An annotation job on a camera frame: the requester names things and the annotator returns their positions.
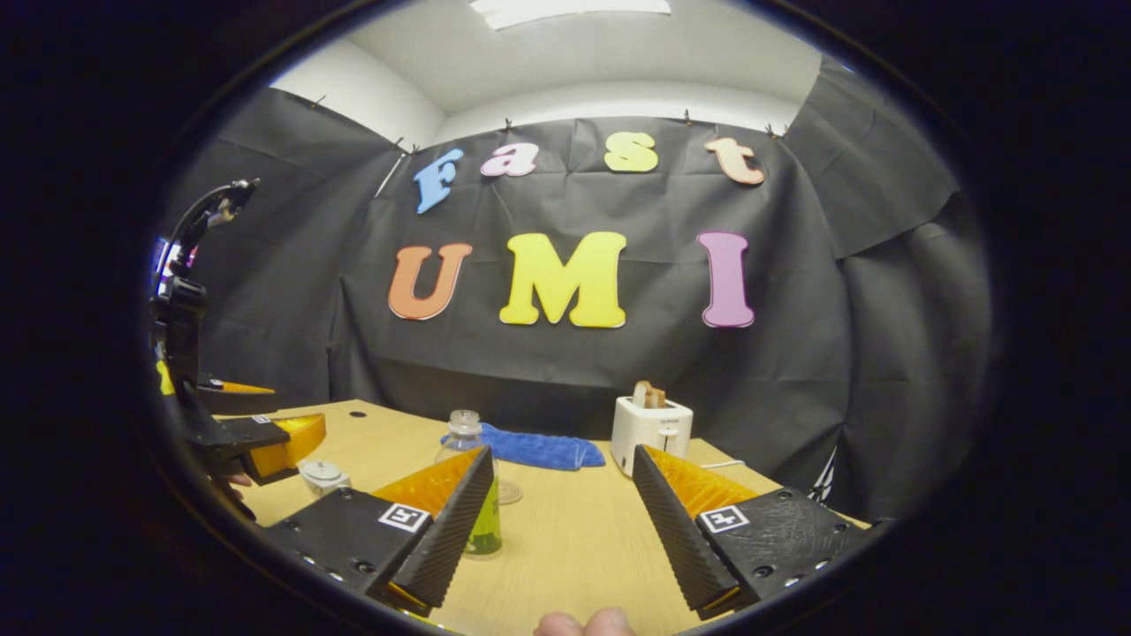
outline blue cloth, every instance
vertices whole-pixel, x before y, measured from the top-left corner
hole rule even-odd
[[[482,422],[482,424],[483,442],[491,447],[491,453],[495,458],[504,462],[558,471],[576,471],[582,466],[605,465],[605,456],[592,441],[585,439],[508,432],[486,422]],[[440,444],[447,441],[448,437],[440,438]]]

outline finger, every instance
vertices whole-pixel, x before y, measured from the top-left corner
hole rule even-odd
[[[629,627],[629,618],[620,608],[598,610],[585,626],[584,636],[636,636]]]
[[[585,636],[585,628],[576,618],[566,612],[552,612],[542,617],[534,634],[536,636]]]

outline green liquid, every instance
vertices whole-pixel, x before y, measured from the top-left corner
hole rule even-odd
[[[493,555],[502,548],[502,530],[499,524],[499,478],[491,482],[491,490],[483,501],[480,516],[475,519],[475,527],[467,539],[467,547],[464,555],[468,557],[485,557]]]

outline pink letter i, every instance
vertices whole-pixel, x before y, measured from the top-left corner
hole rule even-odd
[[[703,232],[699,234],[699,243],[707,248],[710,264],[710,307],[703,311],[703,323],[709,327],[750,326],[754,310],[746,306],[742,277],[746,239],[729,232]]]

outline wooden table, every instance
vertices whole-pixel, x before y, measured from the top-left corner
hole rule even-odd
[[[447,433],[446,422],[356,399],[270,416],[307,413],[325,413],[327,430],[308,459],[333,462],[365,492],[430,465]],[[605,453],[602,467],[569,472],[499,463],[500,476],[523,490],[520,500],[500,508],[502,551],[490,560],[463,559],[430,620],[468,635],[525,635],[551,611],[585,622],[596,610],[619,605],[641,636],[702,624],[688,610],[632,480],[608,459],[608,441],[595,444]],[[691,440],[687,458],[731,459],[701,439]],[[717,471],[759,493],[780,488],[743,465]],[[314,500],[299,476],[243,492],[261,525]]]

